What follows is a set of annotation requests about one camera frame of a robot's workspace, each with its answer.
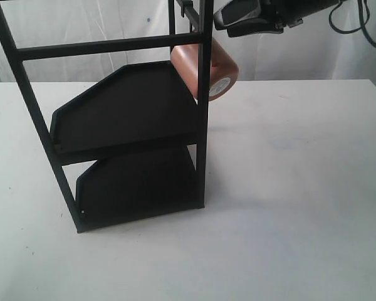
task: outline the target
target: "black cable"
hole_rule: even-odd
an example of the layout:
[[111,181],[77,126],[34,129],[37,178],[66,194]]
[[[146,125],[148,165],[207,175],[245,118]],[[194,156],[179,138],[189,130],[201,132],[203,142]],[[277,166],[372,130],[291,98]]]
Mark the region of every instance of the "black cable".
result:
[[359,22],[361,24],[361,30],[363,35],[365,36],[366,40],[374,47],[376,48],[376,42],[372,39],[372,37],[369,35],[366,26],[365,21],[363,19],[363,6],[362,6],[362,0],[358,0],[358,10],[359,10]]
[[[367,24],[369,22],[369,19],[370,19],[370,10],[369,10],[369,7],[368,7],[368,1],[367,0],[363,0],[363,2],[365,3],[365,9],[366,9],[366,14],[367,14],[367,18],[366,18],[366,22],[365,24]],[[338,3],[338,5],[331,11],[329,17],[328,17],[328,22],[330,24],[330,27],[333,28],[333,30],[337,33],[340,33],[340,34],[352,34],[352,33],[356,33],[358,31],[360,31],[362,29],[362,27],[358,27],[358,28],[355,28],[353,30],[342,30],[340,28],[338,28],[337,26],[334,25],[333,23],[333,13],[339,9],[341,7],[341,5],[343,5],[343,1],[340,0],[340,3]]]

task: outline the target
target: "white label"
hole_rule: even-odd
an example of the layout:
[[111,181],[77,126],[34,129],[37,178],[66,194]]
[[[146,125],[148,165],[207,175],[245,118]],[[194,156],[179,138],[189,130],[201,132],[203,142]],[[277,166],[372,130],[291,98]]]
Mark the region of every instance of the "white label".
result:
[[231,78],[229,77],[222,78],[211,87],[211,90],[209,91],[209,96],[213,97],[213,96],[216,96],[217,94],[220,94],[228,87],[230,83],[231,83]]

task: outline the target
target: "white curtain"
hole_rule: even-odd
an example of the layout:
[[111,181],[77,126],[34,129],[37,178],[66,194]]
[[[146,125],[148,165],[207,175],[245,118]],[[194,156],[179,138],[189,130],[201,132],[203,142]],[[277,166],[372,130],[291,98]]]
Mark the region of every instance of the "white curtain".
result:
[[[227,0],[215,0],[215,10]],[[369,1],[368,29],[376,40],[376,0]],[[356,0],[348,0],[334,21],[358,26]],[[14,0],[2,4],[18,47],[154,36],[168,33],[167,0]],[[362,36],[337,34],[328,25],[330,10],[304,19],[284,34],[228,38],[214,36],[240,67],[240,80],[369,78],[376,84],[376,50]],[[186,18],[175,4],[179,33]],[[32,82],[96,82],[127,63],[169,59],[168,48],[27,61]],[[0,47],[0,81],[13,81]]]

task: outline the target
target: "vertical post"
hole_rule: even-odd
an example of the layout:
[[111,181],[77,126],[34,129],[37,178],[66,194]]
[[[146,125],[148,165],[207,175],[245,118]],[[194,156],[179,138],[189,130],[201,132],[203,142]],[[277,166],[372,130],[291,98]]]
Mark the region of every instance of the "vertical post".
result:
[[199,207],[204,207],[206,179],[207,120],[209,111],[209,85],[212,52],[214,0],[201,0],[199,8],[199,32],[203,42],[198,56],[198,142],[196,149],[196,173],[198,179]]
[[169,34],[175,34],[174,1],[175,0],[169,0]]
[[29,114],[32,118],[33,124],[38,132],[40,141],[42,142],[43,149],[48,156],[51,168],[56,176],[57,182],[60,186],[61,192],[63,193],[64,199],[70,210],[71,217],[73,218],[74,224],[77,231],[81,231],[81,221],[79,212],[76,208],[74,197],[72,195],[70,186],[68,185],[67,178],[65,176],[63,167],[60,164],[55,147],[51,140],[48,128],[44,122],[39,104],[36,100],[35,94],[33,92],[31,83],[29,82],[28,76],[25,72],[23,62],[19,58],[18,51],[11,36],[10,29],[8,27],[6,18],[1,9],[0,5],[0,43],[6,54],[7,60],[14,73],[15,79],[17,81],[18,87],[21,91],[26,107],[28,108]]

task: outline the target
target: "white table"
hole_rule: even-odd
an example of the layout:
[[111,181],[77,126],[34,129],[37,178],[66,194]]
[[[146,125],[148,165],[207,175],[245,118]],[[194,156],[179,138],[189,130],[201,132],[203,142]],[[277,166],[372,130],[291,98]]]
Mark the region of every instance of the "white table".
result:
[[[50,121],[91,84],[33,86]],[[376,88],[239,82],[209,114],[205,209],[78,235],[0,83],[0,300],[376,300]]]

